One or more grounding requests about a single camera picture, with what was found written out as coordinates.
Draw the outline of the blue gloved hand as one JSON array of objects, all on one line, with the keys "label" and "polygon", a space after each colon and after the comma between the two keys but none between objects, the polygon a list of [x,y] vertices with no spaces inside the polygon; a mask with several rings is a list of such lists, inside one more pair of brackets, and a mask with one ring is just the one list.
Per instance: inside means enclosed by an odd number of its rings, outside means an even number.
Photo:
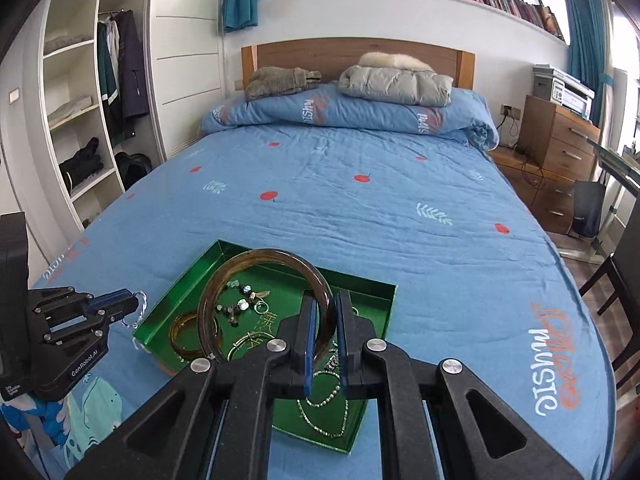
[{"label": "blue gloved hand", "polygon": [[29,458],[41,454],[62,462],[70,435],[67,398],[51,402],[25,393],[11,401],[2,400],[1,415]]}]

